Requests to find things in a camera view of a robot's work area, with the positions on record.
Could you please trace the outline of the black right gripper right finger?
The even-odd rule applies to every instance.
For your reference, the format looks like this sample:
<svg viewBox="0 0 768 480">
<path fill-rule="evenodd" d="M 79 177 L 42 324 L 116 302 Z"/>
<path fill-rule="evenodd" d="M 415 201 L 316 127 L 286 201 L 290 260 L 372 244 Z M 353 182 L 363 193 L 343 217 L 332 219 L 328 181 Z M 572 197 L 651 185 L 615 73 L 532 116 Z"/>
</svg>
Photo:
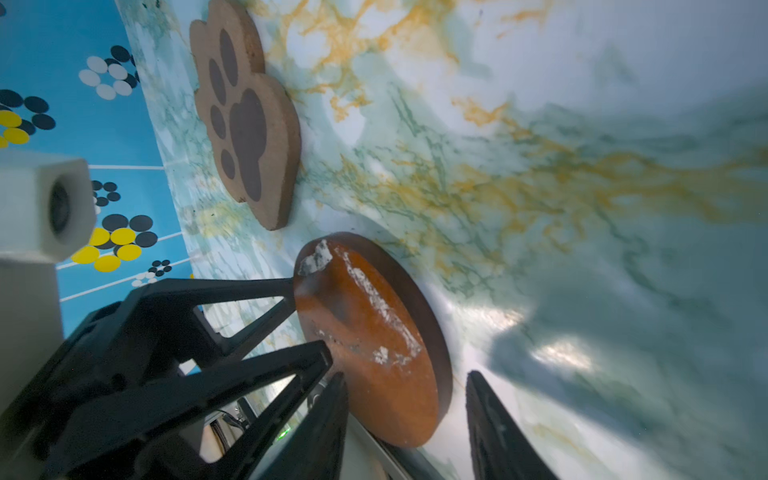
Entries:
<svg viewBox="0 0 768 480">
<path fill-rule="evenodd" d="M 476 479 L 557 479 L 479 371 L 469 372 L 465 393 Z"/>
</svg>

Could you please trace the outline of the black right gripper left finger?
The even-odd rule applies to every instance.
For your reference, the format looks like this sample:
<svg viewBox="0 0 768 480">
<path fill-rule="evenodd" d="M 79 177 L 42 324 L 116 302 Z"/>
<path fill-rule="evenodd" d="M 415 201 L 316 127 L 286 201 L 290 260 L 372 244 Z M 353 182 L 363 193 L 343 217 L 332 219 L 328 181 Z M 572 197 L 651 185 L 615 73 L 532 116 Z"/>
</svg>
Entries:
<svg viewBox="0 0 768 480">
<path fill-rule="evenodd" d="M 339 479 L 348 416 L 346 379 L 337 372 L 273 461 L 272 478 Z"/>
</svg>

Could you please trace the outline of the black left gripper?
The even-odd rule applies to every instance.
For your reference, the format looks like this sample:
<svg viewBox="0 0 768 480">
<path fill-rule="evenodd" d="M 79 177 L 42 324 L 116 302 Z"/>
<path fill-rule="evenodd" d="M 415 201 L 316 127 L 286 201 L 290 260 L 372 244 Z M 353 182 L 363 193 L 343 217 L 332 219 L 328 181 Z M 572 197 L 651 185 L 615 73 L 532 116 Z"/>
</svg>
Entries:
<svg viewBox="0 0 768 480">
<path fill-rule="evenodd" d="M 166 279 L 92 314 L 1 417 L 4 479 L 245 479 L 324 374 L 314 341 L 239 361 L 295 311 L 293 281 Z M 217 366 L 182 377 L 181 365 Z M 291 381 L 217 462 L 208 414 Z"/>
</svg>

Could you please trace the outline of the rusty brown round coaster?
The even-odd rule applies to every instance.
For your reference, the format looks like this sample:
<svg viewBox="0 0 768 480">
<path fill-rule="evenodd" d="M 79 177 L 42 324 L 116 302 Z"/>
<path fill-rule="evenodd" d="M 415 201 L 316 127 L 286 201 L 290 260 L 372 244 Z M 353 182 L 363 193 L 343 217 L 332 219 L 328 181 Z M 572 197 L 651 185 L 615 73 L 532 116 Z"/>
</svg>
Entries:
<svg viewBox="0 0 768 480">
<path fill-rule="evenodd" d="M 307 243 L 293 291 L 305 338 L 331 351 L 351 414 L 400 448 L 425 445 L 449 410 L 447 343 L 426 297 L 400 263 L 373 241 L 338 232 Z"/>
</svg>

